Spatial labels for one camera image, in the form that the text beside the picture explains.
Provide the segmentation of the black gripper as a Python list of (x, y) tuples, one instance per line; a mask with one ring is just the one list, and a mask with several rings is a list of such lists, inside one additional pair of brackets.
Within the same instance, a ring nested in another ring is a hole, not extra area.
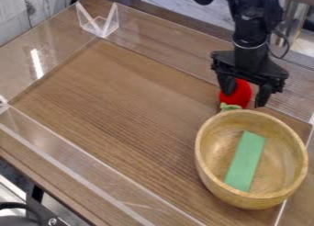
[(211, 59), (211, 69), (216, 73), (220, 91), (225, 96), (233, 92), (235, 79), (245, 80), (260, 86), (255, 97), (255, 107), (264, 107), (271, 94), (283, 91), (289, 73), (268, 57), (255, 63), (245, 61), (245, 57), (241, 56), (240, 62), (244, 66), (235, 64), (235, 51), (212, 51)]

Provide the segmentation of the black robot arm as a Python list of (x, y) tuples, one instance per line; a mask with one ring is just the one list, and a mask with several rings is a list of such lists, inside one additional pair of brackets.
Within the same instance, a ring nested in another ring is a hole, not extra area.
[[(277, 0), (225, 0), (233, 21), (231, 35), (232, 50), (212, 51), (211, 69), (216, 73), (220, 92), (229, 96), (237, 86), (237, 79), (259, 87), (255, 96), (255, 107), (264, 107), (271, 94), (280, 93), (289, 77), (289, 73), (271, 59), (281, 59), (269, 50), (269, 38), (276, 34), (281, 39), (287, 37), (277, 31), (281, 22), (283, 9)], [(213, 0), (193, 0), (200, 6), (208, 6)]]

